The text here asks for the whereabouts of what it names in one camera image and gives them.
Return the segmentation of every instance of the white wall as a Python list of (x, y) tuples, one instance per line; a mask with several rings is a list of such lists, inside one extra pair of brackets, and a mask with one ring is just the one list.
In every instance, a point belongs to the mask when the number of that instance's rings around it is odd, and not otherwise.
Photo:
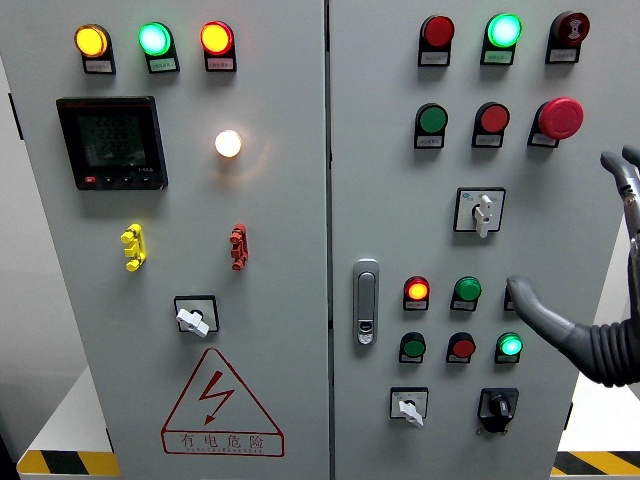
[(0, 435), (17, 461), (86, 367), (0, 62)]

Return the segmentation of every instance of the white indicator light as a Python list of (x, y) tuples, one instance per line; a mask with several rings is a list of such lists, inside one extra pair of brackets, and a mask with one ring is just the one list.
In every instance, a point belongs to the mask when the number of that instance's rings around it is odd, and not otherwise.
[(242, 139), (238, 132), (224, 130), (216, 137), (216, 150), (223, 157), (235, 157), (242, 147)]

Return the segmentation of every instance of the red terminal connector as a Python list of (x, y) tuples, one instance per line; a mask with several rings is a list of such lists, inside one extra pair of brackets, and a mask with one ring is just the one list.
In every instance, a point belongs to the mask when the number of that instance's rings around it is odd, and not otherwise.
[(231, 258), (234, 259), (234, 271), (239, 272), (249, 261), (249, 246), (247, 244), (247, 229), (242, 223), (236, 224), (229, 238), (231, 242)]

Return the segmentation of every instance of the electrical hazard sign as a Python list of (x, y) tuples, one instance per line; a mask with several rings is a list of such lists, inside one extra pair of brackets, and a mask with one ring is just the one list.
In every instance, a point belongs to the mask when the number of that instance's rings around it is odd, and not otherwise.
[(284, 456), (284, 435), (231, 364), (207, 349), (164, 427), (165, 453)]

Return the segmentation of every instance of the gray metal panel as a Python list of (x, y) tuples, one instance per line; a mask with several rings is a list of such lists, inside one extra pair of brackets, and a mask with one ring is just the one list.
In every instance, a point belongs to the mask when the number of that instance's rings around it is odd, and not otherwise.
[[(236, 74), (204, 71), (211, 20), (234, 31)], [(179, 74), (147, 73), (148, 21), (171, 29)], [(82, 71), (73, 35), (92, 22), (111, 35), (115, 77)], [(124, 478), (327, 478), (323, 2), (3, 1), (0, 48)], [(55, 100), (83, 95), (155, 96), (166, 191), (76, 190)], [(214, 152), (224, 129), (243, 138), (234, 160)], [(134, 221), (148, 260), (129, 273), (119, 237)], [(239, 273), (237, 222), (251, 253)], [(177, 331), (173, 298), (195, 294), (218, 302), (220, 332), (206, 340)], [(161, 428), (208, 347), (282, 430), (284, 457), (163, 452)], [(231, 426), (247, 414), (233, 397), (220, 412)]]
[[(331, 4), (331, 119), (336, 478), (548, 478), (577, 377), (574, 367), (502, 311), (505, 279), (527, 275), (552, 308), (593, 321), (622, 212), (602, 150), (638, 143), (639, 41), (636, 3), (597, 1), (373, 1)], [(523, 22), (511, 67), (480, 67), (485, 26), (500, 12)], [(580, 62), (545, 66), (551, 22), (566, 10), (591, 20)], [(416, 66), (420, 25), (430, 15), (455, 23), (448, 68)], [(586, 119), (556, 150), (526, 146), (538, 107), (579, 100)], [(485, 102), (509, 108), (500, 150), (471, 149)], [(425, 103), (449, 114), (443, 150), (414, 151), (413, 122)], [(500, 232), (485, 240), (454, 233), (458, 187), (505, 187)], [(378, 340), (352, 335), (352, 268), (380, 264)], [(431, 284), (429, 311), (403, 312), (413, 275)], [(473, 275), (483, 293), (475, 313), (449, 310), (456, 280)], [(400, 365), (402, 335), (424, 335), (422, 365)], [(445, 363), (447, 342), (473, 335), (469, 365)], [(517, 365), (494, 365), (496, 339), (518, 332)], [(389, 418), (389, 389), (429, 388), (425, 427)], [(520, 392), (508, 434), (476, 418), (480, 391)]]

